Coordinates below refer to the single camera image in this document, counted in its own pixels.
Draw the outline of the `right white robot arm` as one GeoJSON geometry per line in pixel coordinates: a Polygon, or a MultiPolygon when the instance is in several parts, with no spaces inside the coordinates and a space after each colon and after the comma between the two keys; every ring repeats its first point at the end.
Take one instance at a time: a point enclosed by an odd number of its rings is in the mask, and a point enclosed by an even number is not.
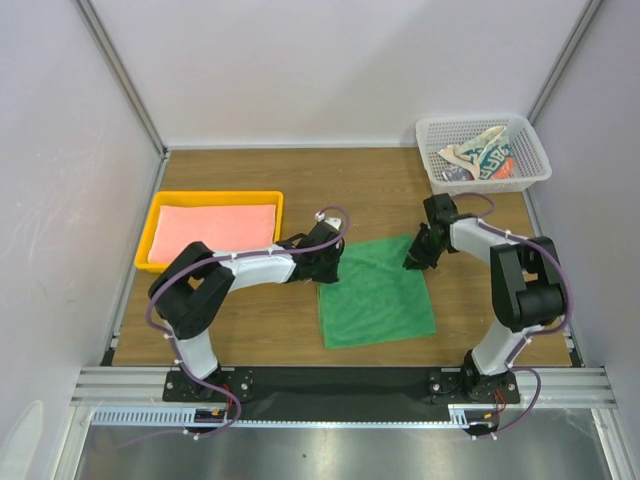
{"type": "Polygon", "coordinates": [[[482,341],[463,360],[455,395],[484,402],[504,386],[516,357],[535,336],[549,335],[571,310],[568,281],[554,243],[526,238],[461,214],[448,194],[423,201],[427,221],[419,227],[403,267],[434,269],[441,255],[464,252],[488,265],[495,320],[482,341]]]}

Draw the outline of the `yellow plastic tray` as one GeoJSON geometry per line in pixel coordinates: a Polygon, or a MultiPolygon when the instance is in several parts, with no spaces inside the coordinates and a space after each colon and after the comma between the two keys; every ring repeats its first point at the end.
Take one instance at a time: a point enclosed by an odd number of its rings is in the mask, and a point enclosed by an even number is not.
{"type": "Polygon", "coordinates": [[[279,240],[284,206],[284,194],[280,191],[165,190],[156,193],[153,198],[135,255],[134,264],[136,268],[149,273],[160,273],[169,265],[149,263],[147,260],[161,206],[202,207],[228,205],[275,205],[276,222],[273,243],[279,240]]]}

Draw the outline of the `green towel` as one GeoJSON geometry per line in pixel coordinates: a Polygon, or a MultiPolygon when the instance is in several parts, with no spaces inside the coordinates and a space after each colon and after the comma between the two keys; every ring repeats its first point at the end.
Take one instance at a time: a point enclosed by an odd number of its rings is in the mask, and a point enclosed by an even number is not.
{"type": "Polygon", "coordinates": [[[345,349],[436,333],[424,275],[404,268],[412,237],[403,234],[350,244],[339,281],[317,289],[324,346],[345,349]]]}

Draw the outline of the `pink towel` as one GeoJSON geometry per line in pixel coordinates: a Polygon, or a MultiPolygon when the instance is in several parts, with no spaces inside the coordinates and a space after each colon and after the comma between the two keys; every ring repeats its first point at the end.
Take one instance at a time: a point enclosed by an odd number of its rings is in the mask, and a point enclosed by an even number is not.
{"type": "Polygon", "coordinates": [[[262,249],[273,243],[275,222],[275,205],[161,206],[147,260],[169,264],[197,241],[213,251],[262,249]]]}

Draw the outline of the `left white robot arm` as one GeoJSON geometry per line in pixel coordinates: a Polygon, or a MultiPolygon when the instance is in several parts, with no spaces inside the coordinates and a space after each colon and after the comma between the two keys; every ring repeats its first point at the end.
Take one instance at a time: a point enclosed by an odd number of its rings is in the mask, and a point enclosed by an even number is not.
{"type": "Polygon", "coordinates": [[[188,372],[185,388],[199,400],[220,388],[220,364],[208,329],[227,295],[262,284],[311,280],[338,281],[346,228],[342,220],[318,220],[307,234],[295,235],[261,251],[217,254],[197,241],[189,244],[148,290],[150,306],[188,372]]]}

